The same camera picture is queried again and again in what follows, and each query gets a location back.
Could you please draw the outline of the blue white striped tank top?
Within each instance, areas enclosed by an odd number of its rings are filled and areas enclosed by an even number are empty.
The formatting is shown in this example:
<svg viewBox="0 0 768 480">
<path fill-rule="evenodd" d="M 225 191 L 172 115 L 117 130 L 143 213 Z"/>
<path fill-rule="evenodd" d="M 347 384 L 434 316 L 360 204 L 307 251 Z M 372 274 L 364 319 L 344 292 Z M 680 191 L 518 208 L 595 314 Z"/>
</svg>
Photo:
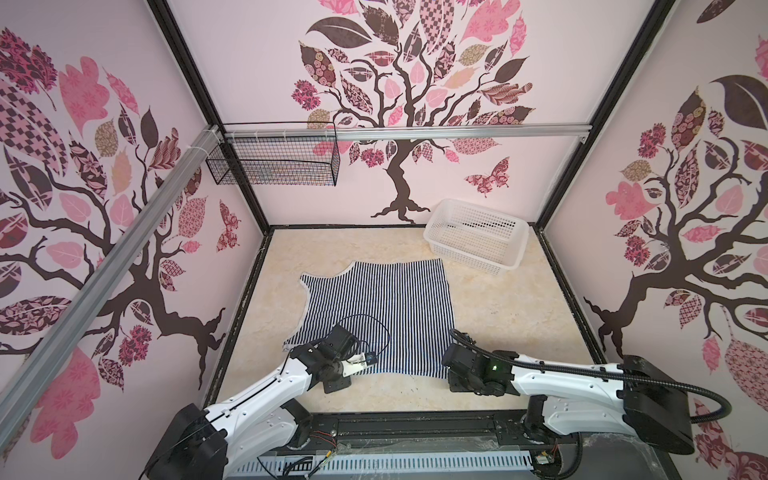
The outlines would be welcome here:
<svg viewBox="0 0 768 480">
<path fill-rule="evenodd" d="M 370 374 L 444 380 L 442 357 L 455 328 L 451 293 L 440 259 L 353 262 L 331 277 L 303 274 L 303 317 L 283 349 L 320 340 L 341 326 L 378 355 Z"/>
</svg>

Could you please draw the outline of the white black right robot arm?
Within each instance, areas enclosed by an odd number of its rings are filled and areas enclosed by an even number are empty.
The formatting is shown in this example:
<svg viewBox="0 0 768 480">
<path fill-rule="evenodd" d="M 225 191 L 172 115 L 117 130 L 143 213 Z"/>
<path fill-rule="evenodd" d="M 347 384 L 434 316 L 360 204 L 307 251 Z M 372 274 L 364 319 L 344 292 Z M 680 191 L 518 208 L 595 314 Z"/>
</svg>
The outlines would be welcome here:
<svg viewBox="0 0 768 480">
<path fill-rule="evenodd" d="M 452 392 L 526 396 L 523 425 L 537 441 L 618 433 L 671 454 L 694 452 L 687 394 L 640 357 L 588 366 L 453 343 L 442 364 L 448 368 Z"/>
</svg>

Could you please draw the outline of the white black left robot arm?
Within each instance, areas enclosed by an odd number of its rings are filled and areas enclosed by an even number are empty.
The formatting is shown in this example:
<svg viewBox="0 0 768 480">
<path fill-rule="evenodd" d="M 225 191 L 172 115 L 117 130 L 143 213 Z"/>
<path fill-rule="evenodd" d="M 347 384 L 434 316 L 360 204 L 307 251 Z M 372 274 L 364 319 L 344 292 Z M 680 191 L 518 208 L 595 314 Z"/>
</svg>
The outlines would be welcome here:
<svg viewBox="0 0 768 480">
<path fill-rule="evenodd" d="M 297 398 L 318 384 L 347 388 L 351 376 L 378 363 L 336 325 L 325 337 L 293 347 L 269 375 L 219 403 L 180 409 L 151 454 L 141 479 L 226 479 L 279 447 L 306 443 L 312 415 Z"/>
</svg>

